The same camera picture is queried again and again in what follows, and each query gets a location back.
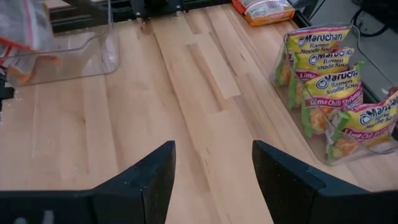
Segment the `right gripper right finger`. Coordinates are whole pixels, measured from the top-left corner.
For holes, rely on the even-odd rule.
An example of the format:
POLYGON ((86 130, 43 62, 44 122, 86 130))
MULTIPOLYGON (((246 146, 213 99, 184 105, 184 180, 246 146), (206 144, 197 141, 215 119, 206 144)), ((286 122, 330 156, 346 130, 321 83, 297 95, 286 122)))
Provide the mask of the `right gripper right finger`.
POLYGON ((397 223, 397 191, 370 192, 255 140, 252 161, 274 223, 397 223))

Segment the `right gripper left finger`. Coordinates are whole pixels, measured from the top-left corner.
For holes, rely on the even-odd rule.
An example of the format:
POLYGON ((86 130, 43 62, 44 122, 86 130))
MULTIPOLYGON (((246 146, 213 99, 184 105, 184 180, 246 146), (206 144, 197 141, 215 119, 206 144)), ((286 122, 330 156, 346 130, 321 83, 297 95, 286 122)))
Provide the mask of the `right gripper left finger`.
POLYGON ((88 190, 1 192, 1 223, 165 223, 175 180, 174 141, 88 190))

